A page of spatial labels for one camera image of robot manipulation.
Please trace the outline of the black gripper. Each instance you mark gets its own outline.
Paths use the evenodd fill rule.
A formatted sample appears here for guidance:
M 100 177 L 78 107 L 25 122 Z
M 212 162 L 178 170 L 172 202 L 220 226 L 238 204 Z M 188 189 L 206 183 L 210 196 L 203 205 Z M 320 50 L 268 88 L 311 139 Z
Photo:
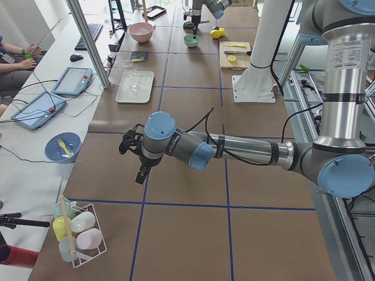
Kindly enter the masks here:
M 119 153 L 121 155 L 126 154 L 127 151 L 131 151 L 133 154 L 141 154 L 141 144 L 143 140 L 143 133 L 137 132 L 138 127 L 144 127 L 142 124 L 136 124 L 132 129 L 128 130 L 122 137 L 122 141 L 119 145 Z M 141 165 L 137 173 L 135 182 L 138 184 L 144 184 L 146 177 L 149 175 L 150 167 L 147 165 Z
M 197 27 L 201 24 L 201 14 L 202 10 L 189 9 L 188 12 L 183 13 L 183 28 L 193 29 L 193 40 L 197 38 Z

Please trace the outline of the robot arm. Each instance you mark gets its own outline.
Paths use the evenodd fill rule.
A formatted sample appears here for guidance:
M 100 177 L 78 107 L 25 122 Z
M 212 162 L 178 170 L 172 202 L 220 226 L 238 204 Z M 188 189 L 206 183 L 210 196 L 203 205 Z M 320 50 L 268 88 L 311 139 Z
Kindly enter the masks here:
M 193 38 L 197 38 L 197 30 L 199 24 L 201 23 L 201 15 L 202 15 L 202 6 L 205 5 L 210 13 L 216 18 L 220 19 L 224 15 L 224 10 L 232 5 L 232 0 L 193 0 L 192 8 L 189 9 L 188 12 L 184 13 L 184 20 L 187 19 L 188 16 L 191 17 L 191 21 L 193 24 Z
M 299 42 L 328 47 L 319 135 L 310 143 L 275 139 L 280 124 L 274 111 L 272 62 L 291 13 L 292 1 L 266 1 L 249 68 L 233 77 L 235 102 L 252 105 L 248 115 L 226 134 L 187 131 L 166 112 L 155 112 L 143 133 L 129 130 L 120 154 L 136 154 L 143 183 L 152 167 L 168 155 L 202 170 L 212 158 L 236 159 L 254 166 L 280 166 L 299 173 L 322 191 L 352 198 L 374 184 L 374 163 L 360 139 L 366 102 L 365 84 L 371 37 L 373 1 L 303 1 Z

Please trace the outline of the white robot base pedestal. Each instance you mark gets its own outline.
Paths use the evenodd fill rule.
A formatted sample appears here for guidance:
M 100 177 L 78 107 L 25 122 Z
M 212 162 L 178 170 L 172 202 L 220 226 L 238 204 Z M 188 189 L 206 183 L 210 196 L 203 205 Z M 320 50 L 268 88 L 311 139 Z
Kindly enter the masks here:
M 241 76 L 232 76 L 235 102 L 274 103 L 272 62 L 279 49 L 294 5 L 292 0 L 264 2 L 251 51 L 250 65 Z

